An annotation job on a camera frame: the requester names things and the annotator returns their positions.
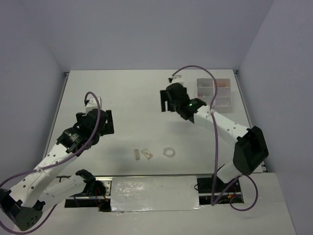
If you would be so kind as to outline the clear tape roll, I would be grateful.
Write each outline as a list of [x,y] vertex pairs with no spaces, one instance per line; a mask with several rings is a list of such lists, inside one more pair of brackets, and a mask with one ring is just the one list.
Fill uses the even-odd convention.
[[175,156],[175,150],[171,147],[166,147],[163,150],[163,156],[165,156],[167,158],[172,158]]

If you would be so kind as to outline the white compartment container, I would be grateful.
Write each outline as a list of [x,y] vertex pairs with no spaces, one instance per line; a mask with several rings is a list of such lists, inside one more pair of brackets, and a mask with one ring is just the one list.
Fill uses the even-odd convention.
[[197,79],[197,98],[205,102],[209,107],[215,95],[215,84],[212,78]]
[[[216,82],[217,83],[218,82],[230,83],[230,79],[216,79]],[[217,91],[218,92],[214,100],[215,110],[219,113],[231,113],[232,112],[231,87],[230,88],[218,88]]]

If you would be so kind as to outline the silver foil covered plate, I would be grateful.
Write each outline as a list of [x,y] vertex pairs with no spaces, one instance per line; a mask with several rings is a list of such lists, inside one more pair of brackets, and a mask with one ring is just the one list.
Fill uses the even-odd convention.
[[190,211],[200,209],[196,176],[115,177],[113,212]]

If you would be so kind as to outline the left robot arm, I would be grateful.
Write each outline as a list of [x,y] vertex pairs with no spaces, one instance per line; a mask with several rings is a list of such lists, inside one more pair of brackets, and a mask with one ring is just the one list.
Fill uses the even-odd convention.
[[93,109],[77,113],[76,123],[63,131],[45,158],[10,189],[0,189],[0,208],[26,235],[43,225],[42,215],[58,203],[77,194],[104,197],[106,187],[87,170],[81,169],[60,183],[52,181],[83,151],[96,145],[100,137],[114,133],[111,110]]

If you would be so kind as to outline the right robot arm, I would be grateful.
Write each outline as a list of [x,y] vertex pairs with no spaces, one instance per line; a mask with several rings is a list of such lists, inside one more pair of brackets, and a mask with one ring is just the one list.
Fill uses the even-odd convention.
[[224,191],[230,181],[238,176],[249,176],[268,156],[268,148],[262,130],[240,125],[210,108],[204,101],[190,99],[187,89],[173,83],[160,91],[161,111],[176,112],[184,120],[212,130],[234,148],[232,159],[215,170],[213,188]]

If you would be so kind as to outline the left white compartment container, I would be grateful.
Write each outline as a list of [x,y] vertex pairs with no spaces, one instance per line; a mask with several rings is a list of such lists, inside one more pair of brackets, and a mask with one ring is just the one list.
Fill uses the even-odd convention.
[[197,98],[205,102],[209,107],[215,95],[215,84],[212,78],[197,79]]

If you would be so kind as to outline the orange capped clear tube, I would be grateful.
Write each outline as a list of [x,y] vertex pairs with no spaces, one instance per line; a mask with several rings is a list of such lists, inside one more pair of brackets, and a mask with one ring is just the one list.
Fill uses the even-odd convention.
[[228,82],[218,82],[217,86],[218,86],[218,88],[230,88],[230,83],[228,83]]

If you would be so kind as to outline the right white compartment container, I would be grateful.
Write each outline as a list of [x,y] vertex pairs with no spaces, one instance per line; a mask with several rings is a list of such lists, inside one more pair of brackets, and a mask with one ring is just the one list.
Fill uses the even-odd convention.
[[[218,82],[230,83],[230,79],[216,79],[216,82],[217,83]],[[217,91],[218,92],[214,100],[215,110],[219,113],[231,113],[232,112],[231,87],[230,88],[218,88]]]

